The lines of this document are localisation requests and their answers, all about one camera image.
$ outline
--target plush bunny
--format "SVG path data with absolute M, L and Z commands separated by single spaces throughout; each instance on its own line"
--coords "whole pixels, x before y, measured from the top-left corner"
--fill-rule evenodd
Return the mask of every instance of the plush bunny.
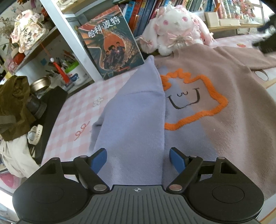
M 160 7 L 156 17 L 149 21 L 140 37 L 140 45 L 145 53 L 158 49 L 163 56 L 175 49 L 199 43 L 209 45 L 212 40 L 205 23 L 182 5 Z

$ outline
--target white container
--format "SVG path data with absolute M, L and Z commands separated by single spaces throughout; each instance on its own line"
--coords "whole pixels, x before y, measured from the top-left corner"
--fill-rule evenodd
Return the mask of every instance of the white container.
M 219 16 L 217 12 L 205 12 L 204 14 L 205 14 L 208 27 L 219 26 Z
M 65 69 L 65 73 L 76 86 L 84 83 L 89 77 L 79 62 L 74 62 L 71 66 Z
M 219 19 L 219 24 L 221 26 L 240 26 L 240 21 L 238 19 Z

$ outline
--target white shelf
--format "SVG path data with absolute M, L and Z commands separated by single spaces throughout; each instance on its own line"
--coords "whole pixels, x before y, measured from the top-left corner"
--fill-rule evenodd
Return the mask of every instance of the white shelf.
M 60 35 L 57 27 L 54 27 L 51 29 L 45 36 L 42 37 L 39 41 L 37 41 L 34 46 L 30 49 L 30 52 L 26 55 L 26 57 L 23 59 L 23 61 L 20 63 L 20 65 L 16 68 L 13 74 L 18 72 L 24 65 L 26 65 L 28 62 L 33 60 L 42 50 L 41 43 L 44 47 L 46 47 L 49 43 L 52 42 L 54 38 L 56 38 L 58 35 Z
M 60 8 L 55 3 L 55 0 L 40 0 L 43 7 L 48 12 L 50 18 L 58 28 L 59 32 L 76 55 L 76 58 L 78 58 L 79 62 L 83 65 L 85 70 L 89 73 L 89 75 L 95 82 L 103 80 L 103 78 L 97 70 L 96 66 L 91 61 L 89 53 L 83 47 L 82 40 L 80 40 L 77 32 L 74 30 L 74 27 L 69 24 L 67 19 L 71 17 L 71 15 L 72 17 L 76 17 L 75 11 L 78 12 L 89 5 L 93 6 L 98 1 L 100 0 L 78 0 L 77 2 L 72 4 L 72 6 L 69 6 L 73 7 L 74 11 L 68 11 L 67 13 L 69 13 L 69 16 L 67 16 L 62 13 Z

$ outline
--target bedsheet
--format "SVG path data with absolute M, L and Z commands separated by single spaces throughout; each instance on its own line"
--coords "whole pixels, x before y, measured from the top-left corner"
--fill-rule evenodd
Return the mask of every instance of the bedsheet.
M 232 46 L 252 47 L 251 43 L 261 39 L 263 34 L 242 35 L 216 39 L 211 47 Z M 96 82 L 70 97 L 63 105 L 53 127 L 42 164 L 52 157 L 61 161 L 72 161 L 75 157 L 88 153 L 91 127 L 111 100 L 136 69 Z M 254 77 L 276 101 L 276 68 L 255 71 Z M 258 220 L 262 223 L 276 223 L 276 195 L 265 202 Z

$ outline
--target decorative figurine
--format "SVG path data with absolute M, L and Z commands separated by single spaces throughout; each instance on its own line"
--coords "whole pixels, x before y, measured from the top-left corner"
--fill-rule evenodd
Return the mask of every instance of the decorative figurine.
M 37 24 L 39 14 L 26 10 L 15 19 L 14 31 L 10 35 L 12 43 L 19 44 L 19 52 L 29 50 L 47 31 Z

